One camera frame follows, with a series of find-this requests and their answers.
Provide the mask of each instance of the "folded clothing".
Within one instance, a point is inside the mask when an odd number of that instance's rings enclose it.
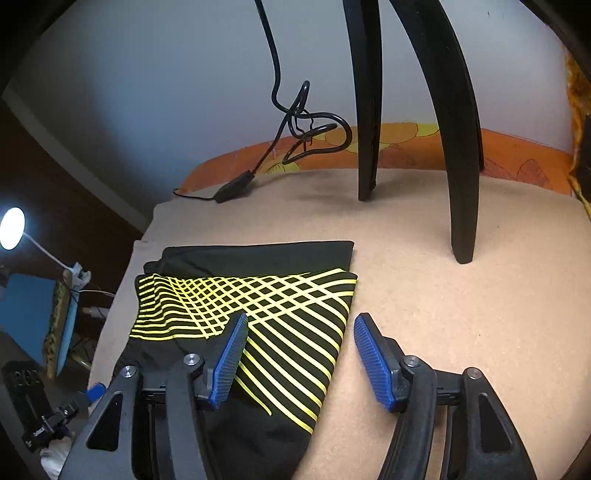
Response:
[[[243,310],[248,340],[228,400],[204,414],[208,437],[224,480],[291,478],[342,343],[357,278],[347,271],[352,247],[167,248],[136,279],[138,317],[115,372],[167,369]]]

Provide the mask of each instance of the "beige blanket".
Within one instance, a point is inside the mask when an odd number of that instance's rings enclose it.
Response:
[[[370,312],[383,334],[433,368],[482,369],[538,478],[561,477],[591,432],[591,223],[581,204],[483,178],[474,262],[459,265],[445,173],[381,170],[378,180],[366,203],[356,199],[355,170],[325,170],[258,179],[247,197],[221,205],[158,205],[136,242],[90,383],[110,381],[137,314],[134,278],[164,247],[351,239],[359,282],[350,321]],[[441,466],[439,413],[429,479]],[[296,478],[376,478],[395,421],[374,400],[350,328]]]

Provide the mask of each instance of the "chair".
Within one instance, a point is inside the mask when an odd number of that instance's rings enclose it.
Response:
[[[439,0],[390,0],[431,93],[447,168],[452,250],[470,263],[484,168],[476,99],[460,44]],[[359,200],[376,186],[382,116],[382,40],[378,0],[343,0],[349,32],[359,135]]]

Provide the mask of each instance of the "black cable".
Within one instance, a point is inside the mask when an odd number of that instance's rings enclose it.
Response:
[[[295,97],[293,103],[289,108],[286,108],[282,104],[279,103],[277,100],[277,93],[279,92],[279,87],[281,85],[281,65],[279,63],[279,54],[277,53],[277,46],[275,45],[275,40],[273,39],[273,33],[271,31],[271,26],[269,25],[269,19],[267,18],[267,14],[265,13],[265,8],[263,7],[262,0],[255,0],[256,9],[258,10],[259,18],[261,19],[261,24],[263,30],[265,31],[265,36],[267,38],[267,44],[269,45],[269,51],[271,52],[271,58],[273,60],[273,69],[275,73],[275,81],[273,83],[273,90],[271,91],[271,101],[275,108],[283,112],[285,115],[283,120],[277,129],[277,134],[271,142],[267,151],[263,154],[261,159],[257,162],[255,167],[252,170],[247,170],[246,172],[240,174],[235,179],[227,182],[223,185],[217,193],[213,197],[197,197],[191,195],[182,195],[177,193],[178,189],[173,190],[173,194],[177,197],[194,199],[194,200],[204,200],[206,202],[210,200],[215,200],[218,203],[225,202],[227,200],[233,199],[234,197],[240,195],[242,191],[246,188],[246,186],[252,181],[254,178],[255,173],[261,168],[261,165],[269,156],[269,153],[273,151],[277,142],[281,138],[281,134],[287,125],[291,136],[294,137],[297,141],[294,145],[287,151],[287,153],[283,156],[283,160],[281,163],[284,165],[288,165],[290,163],[296,162],[301,160],[308,155],[314,154],[325,154],[325,153],[336,153],[343,151],[351,145],[351,141],[353,140],[353,132],[351,131],[351,127],[349,124],[338,115],[329,112],[315,112],[310,113],[306,109],[306,102],[308,101],[308,94],[310,93],[310,82],[305,80],[302,83],[300,91],[298,92],[297,96]],[[332,120],[333,122],[329,124],[324,124],[319,127],[314,127],[314,120],[315,119],[328,119]],[[310,120],[310,128],[308,131],[301,129],[298,125],[298,120]],[[345,130],[345,140],[337,147],[329,147],[329,148],[313,148],[309,150],[306,146],[306,143],[309,142],[310,146],[312,145],[312,139],[320,134],[325,134],[331,130],[334,130],[338,126],[341,126]],[[293,152],[300,146],[304,146],[304,151],[295,157],[291,155]]]
[[[195,199],[195,200],[204,200],[205,202],[208,202],[210,200],[213,200],[213,197],[210,198],[206,198],[206,197],[193,197],[191,195],[183,195],[181,193],[177,193],[178,189],[174,189],[173,190],[173,195],[176,195],[177,197],[182,197],[184,199]]]
[[[275,145],[281,138],[281,134],[283,133],[283,129],[285,128],[286,124],[290,129],[291,136],[298,139],[298,141],[294,144],[293,147],[291,147],[288,153],[285,154],[285,157],[282,161],[284,165],[298,161],[304,157],[307,157],[308,155],[336,153],[347,149],[349,145],[351,145],[351,141],[353,140],[353,132],[351,131],[351,127],[349,126],[349,124],[343,118],[329,112],[309,113],[306,110],[306,102],[308,100],[308,94],[310,93],[310,82],[308,80],[302,83],[298,95],[295,97],[294,102],[291,104],[289,108],[286,108],[277,100],[277,93],[279,92],[279,87],[281,85],[281,65],[279,63],[279,54],[277,53],[277,46],[275,45],[275,40],[273,39],[273,33],[271,31],[271,26],[269,25],[267,14],[265,13],[265,8],[263,7],[262,0],[255,0],[255,4],[256,9],[259,13],[259,17],[261,19],[263,30],[265,31],[265,36],[267,38],[269,51],[271,52],[271,58],[273,60],[273,68],[275,71],[275,82],[273,84],[273,90],[271,91],[271,101],[273,102],[275,108],[285,113],[285,117],[283,117],[283,120],[281,121],[279,130],[277,131],[277,135],[275,136],[275,140],[273,140],[269,149],[267,149],[267,151],[256,164],[252,172],[256,173],[256,171],[260,168],[260,166],[265,161],[269,153],[273,151]],[[305,143],[306,141],[311,141],[311,139],[316,135],[320,135],[322,133],[326,133],[330,130],[334,130],[335,128],[337,128],[337,125],[334,123],[322,125],[317,128],[313,128],[313,124],[311,124],[310,129],[307,132],[301,134],[296,133],[296,129],[294,128],[294,121],[297,121],[298,119],[308,119],[314,121],[314,119],[317,118],[333,120],[337,124],[339,124],[345,130],[345,141],[338,147],[315,148],[312,150],[307,150],[299,155],[296,155],[293,158],[290,158],[293,151],[302,143]]]

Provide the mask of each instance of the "white cable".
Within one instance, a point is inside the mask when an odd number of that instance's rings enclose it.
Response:
[[[28,234],[28,233],[26,233],[26,232],[23,232],[23,234],[22,234],[22,235],[23,235],[23,236],[26,236],[26,237],[27,237],[27,238],[28,238],[28,239],[29,239],[31,242],[33,242],[33,244],[34,244],[34,245],[35,245],[35,246],[36,246],[36,247],[37,247],[39,250],[41,250],[43,253],[45,253],[45,254],[46,254],[46,255],[47,255],[49,258],[51,258],[51,259],[52,259],[54,262],[56,262],[56,263],[60,264],[60,265],[61,265],[62,267],[64,267],[66,270],[69,270],[69,271],[71,271],[72,273],[74,273],[74,272],[73,272],[73,269],[72,269],[72,267],[68,267],[68,266],[67,266],[67,265],[66,265],[64,262],[62,262],[62,261],[58,260],[56,257],[54,257],[53,255],[51,255],[51,254],[50,254],[50,253],[49,253],[47,250],[45,250],[45,249],[44,249],[44,248],[43,248],[41,245],[39,245],[39,244],[37,243],[37,241],[36,241],[36,240],[35,240],[33,237],[31,237],[31,235],[29,235],[29,234]]]
[[[105,295],[108,295],[109,297],[115,297],[114,293],[108,292],[108,291],[103,291],[103,290],[80,290],[80,293],[83,293],[85,291],[89,291],[92,293],[104,293]]]

